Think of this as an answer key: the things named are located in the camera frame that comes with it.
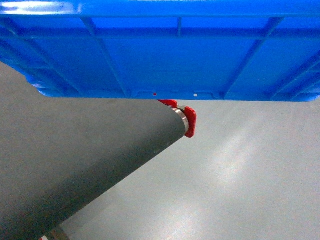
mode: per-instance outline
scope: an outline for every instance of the red plastic clip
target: red plastic clip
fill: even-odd
[[[189,129],[186,132],[185,136],[187,138],[192,138],[195,135],[195,131],[196,131],[196,122],[197,122],[196,111],[193,110],[191,107],[186,106],[183,113],[189,122]]]
[[[177,108],[178,103],[176,100],[158,100],[160,103],[163,103],[164,105],[167,105],[168,107],[171,108]]]
[[[158,100],[158,101],[171,108],[179,108],[178,103],[175,100]],[[185,136],[187,138],[192,138],[195,135],[195,131],[196,131],[196,122],[197,122],[196,111],[188,106],[186,106],[185,109],[181,109],[181,110],[183,111],[184,115],[186,116],[189,122],[189,129],[186,132]]]

